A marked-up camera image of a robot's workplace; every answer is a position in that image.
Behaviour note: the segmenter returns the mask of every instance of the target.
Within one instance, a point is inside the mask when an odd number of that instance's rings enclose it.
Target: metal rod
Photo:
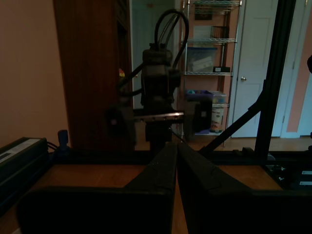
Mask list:
[[[279,0],[277,5],[269,65],[265,80],[264,107],[260,114],[254,149],[256,156],[260,159],[265,159],[269,152],[295,5],[296,0]]]

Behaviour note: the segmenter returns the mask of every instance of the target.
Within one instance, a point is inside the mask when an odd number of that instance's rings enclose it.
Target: white label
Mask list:
[[[302,171],[303,175],[312,175],[312,171]]]
[[[312,181],[301,181],[300,185],[312,185]]]
[[[22,150],[26,149],[27,147],[31,146],[32,144],[36,143],[40,139],[29,139],[27,141],[24,141],[23,143],[13,147],[12,149],[9,149],[8,151],[0,154],[0,163],[6,161],[10,157],[16,155],[17,153],[21,152]]]

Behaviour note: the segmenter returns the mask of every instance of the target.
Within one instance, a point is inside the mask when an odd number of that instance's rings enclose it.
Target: wooden floor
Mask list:
[[[143,171],[141,165],[55,165],[34,186],[87,186],[122,188]],[[254,189],[280,190],[260,166],[220,166],[220,168]],[[15,207],[0,218],[0,234],[11,234],[18,228]],[[175,189],[173,234],[187,234],[178,181]]]
[[[136,150],[149,150],[150,144],[145,141],[145,124],[136,124],[137,144]],[[211,142],[215,136],[195,136],[194,140],[189,141],[188,145],[194,150],[200,150]],[[254,149],[255,138],[230,138],[226,140],[225,145],[219,146],[218,151],[232,151],[241,150],[243,147],[250,147]],[[180,142],[173,136],[174,142]],[[301,138],[278,138],[272,137],[270,144],[270,151],[305,151],[308,146],[312,145],[312,139],[308,136]]]

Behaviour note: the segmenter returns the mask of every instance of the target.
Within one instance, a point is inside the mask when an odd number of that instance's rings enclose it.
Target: box on shelf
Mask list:
[[[213,95],[212,100],[213,103],[225,103],[226,94],[220,92],[220,91],[208,91],[211,95]]]
[[[223,112],[224,112],[223,107],[213,107],[211,114],[210,132],[212,133],[222,132]]]
[[[217,48],[188,47],[187,71],[213,72]]]
[[[204,101],[213,100],[214,95],[207,90],[190,89],[185,90],[185,97],[188,101]]]

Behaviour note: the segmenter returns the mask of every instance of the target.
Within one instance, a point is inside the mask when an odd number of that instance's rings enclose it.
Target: black bar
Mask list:
[[[266,105],[261,110],[257,140],[255,143],[255,155],[261,159],[266,159],[269,152],[295,5],[296,0],[279,0],[277,5],[264,89],[264,103]]]
[[[232,136],[238,129],[240,129],[245,123],[251,120],[256,114],[258,114],[263,106],[263,93],[260,94],[257,101],[248,108],[248,111],[243,114],[238,120],[236,120],[231,126],[229,126],[224,132],[217,136],[207,146],[201,148],[198,152],[205,156],[215,150],[226,139]]]

